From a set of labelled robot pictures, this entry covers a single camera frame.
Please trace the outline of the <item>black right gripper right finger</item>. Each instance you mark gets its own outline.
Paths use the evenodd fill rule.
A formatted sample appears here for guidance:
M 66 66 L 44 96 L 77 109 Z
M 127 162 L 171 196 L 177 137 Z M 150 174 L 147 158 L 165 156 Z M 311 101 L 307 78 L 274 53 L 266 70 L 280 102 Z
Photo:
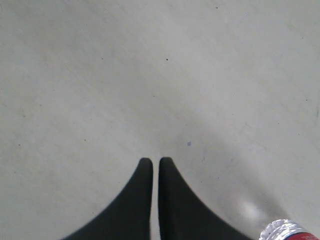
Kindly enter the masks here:
M 159 161 L 158 221 L 162 240 L 249 239 L 197 197 L 170 157 Z

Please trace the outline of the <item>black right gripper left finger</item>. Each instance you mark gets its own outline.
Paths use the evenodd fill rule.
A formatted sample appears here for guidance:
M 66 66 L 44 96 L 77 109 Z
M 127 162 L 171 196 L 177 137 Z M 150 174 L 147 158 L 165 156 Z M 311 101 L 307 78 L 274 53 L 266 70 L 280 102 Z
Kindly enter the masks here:
M 153 163 L 142 158 L 119 195 L 66 240 L 149 240 Z

